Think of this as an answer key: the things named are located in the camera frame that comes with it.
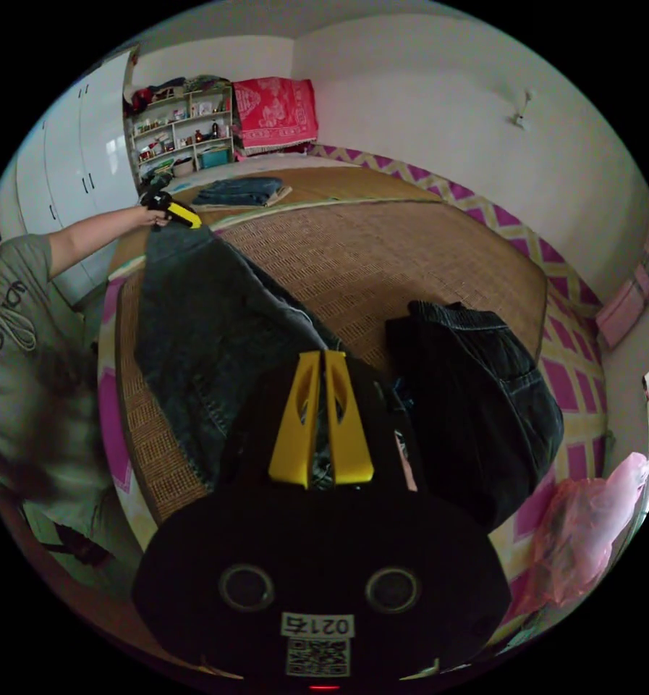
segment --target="teal box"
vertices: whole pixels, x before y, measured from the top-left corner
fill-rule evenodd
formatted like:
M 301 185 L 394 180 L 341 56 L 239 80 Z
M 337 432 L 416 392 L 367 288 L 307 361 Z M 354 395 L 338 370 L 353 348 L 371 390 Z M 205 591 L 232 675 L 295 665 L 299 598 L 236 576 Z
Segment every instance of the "teal box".
M 228 164 L 229 150 L 218 150 L 217 152 L 202 152 L 199 155 L 202 169 L 218 167 L 221 164 Z

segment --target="camera lens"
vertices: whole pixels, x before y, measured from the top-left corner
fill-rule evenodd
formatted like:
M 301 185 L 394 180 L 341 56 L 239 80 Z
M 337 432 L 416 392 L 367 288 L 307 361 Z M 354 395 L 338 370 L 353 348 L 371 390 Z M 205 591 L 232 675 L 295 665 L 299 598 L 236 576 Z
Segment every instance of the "camera lens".
M 401 613 L 416 603 L 420 587 L 417 579 L 401 568 L 385 568 L 375 572 L 365 587 L 365 597 L 372 608 L 381 613 Z
M 225 570 L 219 581 L 219 591 L 225 603 L 243 612 L 263 610 L 274 598 L 270 577 L 253 565 L 234 565 Z

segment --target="bamboo mat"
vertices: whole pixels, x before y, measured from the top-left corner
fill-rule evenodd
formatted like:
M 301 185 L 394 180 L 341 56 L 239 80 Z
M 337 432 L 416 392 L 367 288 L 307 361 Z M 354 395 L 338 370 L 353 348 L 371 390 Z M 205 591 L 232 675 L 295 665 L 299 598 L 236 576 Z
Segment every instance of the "bamboo mat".
M 259 174 L 246 174 L 236 178 L 242 179 L 258 175 L 274 176 L 281 179 L 285 186 L 290 186 L 292 191 L 279 201 L 277 205 L 291 205 L 293 203 L 309 203 L 326 201 L 332 198 L 348 201 L 357 198 L 408 198 L 409 200 L 436 201 L 438 196 L 423 190 L 412 183 L 401 181 L 388 174 L 374 172 L 363 167 L 313 167 L 300 169 L 276 169 L 272 172 L 259 172 Z M 191 205 L 202 186 L 180 190 L 174 194 L 175 200 L 184 205 Z M 219 220 L 244 212 L 240 208 L 223 208 L 220 210 L 204 211 L 199 217 L 204 224 L 211 227 Z M 144 227 L 122 238 L 116 245 L 114 257 L 109 267 L 112 273 L 133 258 L 145 253 L 145 244 L 148 239 L 150 227 Z
M 338 334 L 389 372 L 384 322 L 414 299 L 495 311 L 535 358 L 546 277 L 509 242 L 435 201 L 342 203 L 277 211 L 225 229 L 223 238 Z M 120 292 L 117 373 L 129 451 L 156 522 L 205 494 L 133 359 L 141 273 Z

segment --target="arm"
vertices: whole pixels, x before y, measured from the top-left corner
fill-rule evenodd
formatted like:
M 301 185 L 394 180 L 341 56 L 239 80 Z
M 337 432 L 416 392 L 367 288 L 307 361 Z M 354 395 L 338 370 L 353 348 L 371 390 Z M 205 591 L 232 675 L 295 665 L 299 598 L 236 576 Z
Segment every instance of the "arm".
M 160 210 L 148 210 L 144 206 L 135 206 L 95 215 L 76 222 L 61 232 L 50 234 L 49 278 L 60 275 L 128 232 L 152 224 L 161 227 L 167 224 L 165 213 Z

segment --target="cabinet door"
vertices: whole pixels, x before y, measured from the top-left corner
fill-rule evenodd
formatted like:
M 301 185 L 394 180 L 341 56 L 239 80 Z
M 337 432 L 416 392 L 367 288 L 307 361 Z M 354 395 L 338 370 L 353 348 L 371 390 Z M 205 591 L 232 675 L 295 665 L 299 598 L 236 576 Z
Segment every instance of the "cabinet door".
M 81 265 L 85 268 L 85 272 L 88 273 L 90 281 L 95 287 L 104 285 L 107 282 L 109 264 L 112 262 L 115 249 L 116 241 L 113 241 L 111 244 L 96 251 L 93 255 L 88 256 L 84 261 L 81 261 Z
M 95 289 L 93 281 L 80 263 L 57 275 L 53 282 L 71 306 Z
M 15 164 L 18 204 L 28 234 L 49 234 L 61 229 L 44 167 L 45 126 L 42 119 L 30 131 Z
M 80 151 L 80 104 L 85 84 L 69 89 L 49 110 L 44 159 L 51 197 L 62 226 L 98 213 Z
M 45 119 L 42 119 L 30 131 L 20 146 L 15 164 L 18 204 L 28 234 L 50 234 L 62 227 L 45 170 L 46 125 Z M 61 273 L 54 279 L 54 284 L 72 305 L 93 289 L 93 283 L 81 264 Z
M 138 201 L 122 108 L 129 55 L 104 63 L 81 82 L 80 146 L 98 212 L 129 208 Z

